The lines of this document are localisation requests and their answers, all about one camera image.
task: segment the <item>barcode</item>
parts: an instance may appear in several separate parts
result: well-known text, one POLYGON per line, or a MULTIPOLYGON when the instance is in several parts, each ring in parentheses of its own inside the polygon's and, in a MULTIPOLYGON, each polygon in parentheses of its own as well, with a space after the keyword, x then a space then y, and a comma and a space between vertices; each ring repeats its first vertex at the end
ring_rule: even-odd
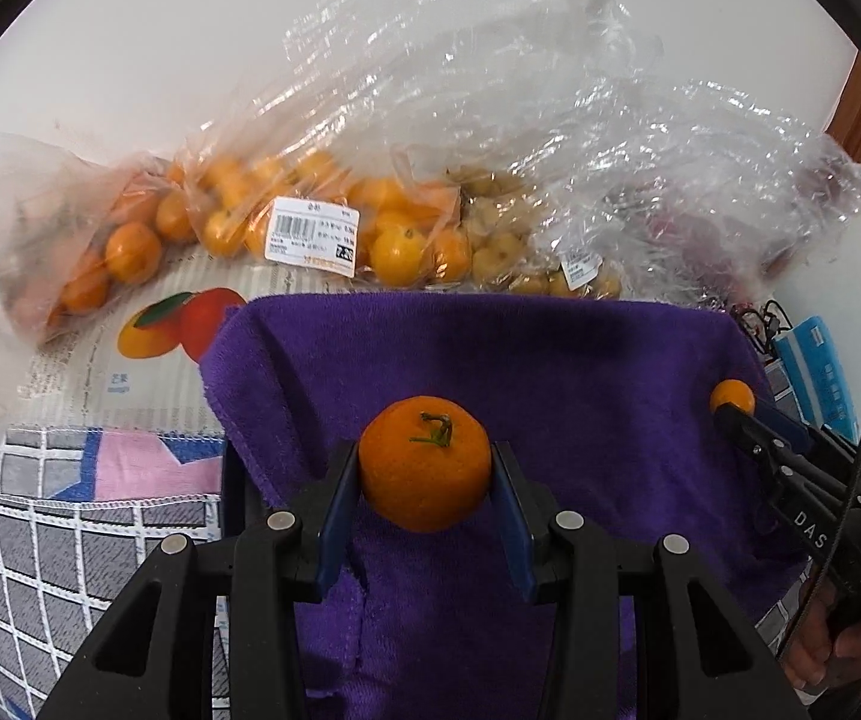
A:
POLYGON ((288 217, 288 215, 279 214, 277 225, 274 227, 274 234, 280 235, 282 238, 312 241, 316 226, 317 221, 312 220, 312 218, 288 217))

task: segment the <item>orange stem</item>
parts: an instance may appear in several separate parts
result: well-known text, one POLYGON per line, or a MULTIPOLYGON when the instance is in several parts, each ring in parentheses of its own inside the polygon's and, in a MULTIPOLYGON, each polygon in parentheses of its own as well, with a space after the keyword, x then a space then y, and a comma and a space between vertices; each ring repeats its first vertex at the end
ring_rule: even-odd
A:
POLYGON ((411 439, 413 442, 433 443, 434 445, 441 446, 444 449, 451 445, 451 438, 453 437, 453 422, 451 422, 449 415, 446 415, 445 413, 421 412, 421 419, 424 420, 424 422, 439 422, 440 427, 433 428, 433 430, 430 431, 430 437, 413 437, 411 439))

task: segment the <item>plastic bag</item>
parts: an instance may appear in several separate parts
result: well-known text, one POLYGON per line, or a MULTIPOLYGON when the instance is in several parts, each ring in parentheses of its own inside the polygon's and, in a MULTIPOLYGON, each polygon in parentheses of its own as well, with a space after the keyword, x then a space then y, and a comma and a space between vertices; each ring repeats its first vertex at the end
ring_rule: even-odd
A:
POLYGON ((861 209, 829 139, 646 74, 659 41, 615 0, 328 0, 287 48, 293 76, 184 154, 214 253, 274 256, 274 198, 305 196, 360 213, 384 286, 719 305, 861 209))
POLYGON ((19 338, 46 343, 153 278, 168 245, 195 242, 168 163, 104 167, 0 138, 0 304, 19 338))
MULTIPOLYGON (((358 276, 414 288, 476 270, 521 290, 526 274, 496 272, 541 220, 515 161, 545 142, 549 103, 572 107, 558 88, 571 93, 587 63, 628 73, 637 52, 614 0, 329 0, 287 48, 293 76, 209 122, 182 158, 208 250, 263 261, 275 198, 304 197, 355 211, 358 276)), ((314 221, 288 208, 275 228, 307 234, 314 221)))

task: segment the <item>black cable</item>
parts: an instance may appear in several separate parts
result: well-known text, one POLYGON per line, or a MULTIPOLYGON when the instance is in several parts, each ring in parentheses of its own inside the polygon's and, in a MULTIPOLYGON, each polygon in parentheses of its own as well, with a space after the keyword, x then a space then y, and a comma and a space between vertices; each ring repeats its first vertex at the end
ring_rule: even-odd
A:
POLYGON ((806 615, 811 609, 813 600, 817 597, 817 592, 820 590, 822 584, 824 584, 825 579, 827 579, 827 574, 830 573, 830 562, 833 560, 833 556, 837 551, 837 547, 840 546, 841 538, 843 538, 844 523, 847 520, 847 515, 850 513, 851 508, 854 507, 854 499, 856 499, 856 488, 860 482, 860 479, 861 431, 860 442, 856 447, 856 455, 854 455, 854 468, 851 470, 851 479, 847 485, 847 497, 844 500, 843 515, 842 517, 840 517, 840 522, 837 523, 835 531, 833 531, 833 540, 830 542, 830 551, 827 552, 827 558, 820 566, 820 570, 817 572, 817 578, 813 581, 811 588, 808 589, 808 591, 806 591, 806 595, 803 596, 803 602, 798 607, 797 613, 794 614, 793 619, 790 620, 790 624, 787 626, 787 635, 784 636, 784 640, 781 641, 781 644, 777 649, 777 662, 779 664, 783 664, 784 660, 787 658, 787 649, 790 645, 790 642, 792 642, 793 638, 797 634, 797 629, 798 627, 800 627, 801 622, 806 619, 806 615))

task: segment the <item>human hand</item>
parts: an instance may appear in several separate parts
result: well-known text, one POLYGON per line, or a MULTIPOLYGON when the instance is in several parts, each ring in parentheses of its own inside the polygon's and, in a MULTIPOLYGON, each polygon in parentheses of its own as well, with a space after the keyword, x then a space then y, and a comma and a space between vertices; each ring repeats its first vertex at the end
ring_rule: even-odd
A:
MULTIPOLYGON (((803 585, 801 601, 812 582, 811 578, 803 585)), ((832 674, 836 685, 861 678, 861 621, 840 632, 836 641, 831 642, 827 615, 835 601, 836 588, 830 581, 825 581, 798 627, 797 635, 787 647, 784 674, 798 690, 807 685, 820 685, 825 680, 831 655, 840 659, 835 661, 832 674)))

